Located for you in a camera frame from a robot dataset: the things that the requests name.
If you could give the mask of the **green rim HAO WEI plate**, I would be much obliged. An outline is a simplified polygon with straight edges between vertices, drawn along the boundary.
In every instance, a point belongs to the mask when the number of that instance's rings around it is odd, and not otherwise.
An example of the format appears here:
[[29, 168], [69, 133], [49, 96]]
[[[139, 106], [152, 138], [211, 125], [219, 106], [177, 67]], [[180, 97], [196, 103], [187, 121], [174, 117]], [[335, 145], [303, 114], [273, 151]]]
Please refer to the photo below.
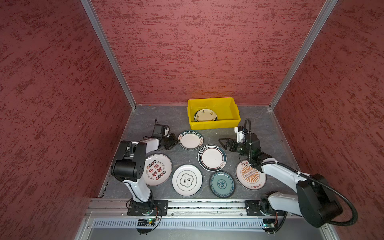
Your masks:
[[178, 141], [184, 150], [194, 151], [202, 147], [204, 137], [197, 131], [186, 130], [179, 134]]

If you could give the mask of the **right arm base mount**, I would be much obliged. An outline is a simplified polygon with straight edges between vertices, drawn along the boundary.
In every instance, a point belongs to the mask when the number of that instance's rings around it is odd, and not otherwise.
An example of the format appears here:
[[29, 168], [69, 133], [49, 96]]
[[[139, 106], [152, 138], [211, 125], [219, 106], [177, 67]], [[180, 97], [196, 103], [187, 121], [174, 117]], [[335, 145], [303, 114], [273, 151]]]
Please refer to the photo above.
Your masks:
[[245, 210], [248, 217], [283, 217], [284, 211], [275, 211], [260, 200], [246, 200]]

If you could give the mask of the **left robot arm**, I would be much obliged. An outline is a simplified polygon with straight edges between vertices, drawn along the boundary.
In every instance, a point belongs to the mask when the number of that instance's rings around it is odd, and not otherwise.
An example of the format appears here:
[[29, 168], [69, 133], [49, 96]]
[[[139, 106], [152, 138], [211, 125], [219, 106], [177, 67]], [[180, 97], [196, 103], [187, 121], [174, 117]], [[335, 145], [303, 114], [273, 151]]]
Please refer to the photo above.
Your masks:
[[140, 141], [121, 141], [114, 155], [111, 175], [128, 186], [133, 201], [140, 205], [153, 205], [153, 194], [142, 179], [148, 153], [161, 148], [172, 149], [179, 143], [167, 125], [155, 124], [152, 136]]

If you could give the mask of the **cream plate calligraphy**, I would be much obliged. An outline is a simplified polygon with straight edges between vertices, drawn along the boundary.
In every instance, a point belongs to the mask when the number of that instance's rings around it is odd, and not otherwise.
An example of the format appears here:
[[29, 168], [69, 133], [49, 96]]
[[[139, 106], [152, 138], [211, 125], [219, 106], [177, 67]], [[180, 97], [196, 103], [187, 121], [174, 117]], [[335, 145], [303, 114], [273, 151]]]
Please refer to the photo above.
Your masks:
[[217, 114], [211, 109], [201, 109], [194, 115], [195, 122], [210, 122], [217, 121]]

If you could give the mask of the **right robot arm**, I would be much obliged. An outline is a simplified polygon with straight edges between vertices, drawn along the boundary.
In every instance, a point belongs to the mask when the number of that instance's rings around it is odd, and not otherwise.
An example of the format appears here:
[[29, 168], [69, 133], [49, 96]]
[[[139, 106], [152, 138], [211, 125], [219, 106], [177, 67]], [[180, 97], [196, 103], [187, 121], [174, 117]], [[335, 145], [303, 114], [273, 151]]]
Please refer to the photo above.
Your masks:
[[327, 181], [323, 176], [302, 174], [264, 153], [256, 134], [247, 134], [241, 142], [222, 138], [219, 143], [225, 150], [250, 157], [245, 161], [246, 166], [277, 179], [295, 192], [293, 195], [279, 192], [262, 195], [259, 209], [263, 215], [284, 211], [303, 217], [319, 228], [343, 213], [336, 194], [325, 188]]

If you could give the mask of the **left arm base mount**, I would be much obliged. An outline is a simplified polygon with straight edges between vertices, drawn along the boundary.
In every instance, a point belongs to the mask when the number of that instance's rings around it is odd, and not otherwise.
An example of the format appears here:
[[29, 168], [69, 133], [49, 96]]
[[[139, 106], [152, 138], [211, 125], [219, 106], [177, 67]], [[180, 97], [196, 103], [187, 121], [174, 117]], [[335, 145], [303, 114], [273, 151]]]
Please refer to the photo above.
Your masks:
[[168, 212], [168, 200], [153, 200], [148, 203], [130, 201], [127, 207], [128, 216], [166, 216]]

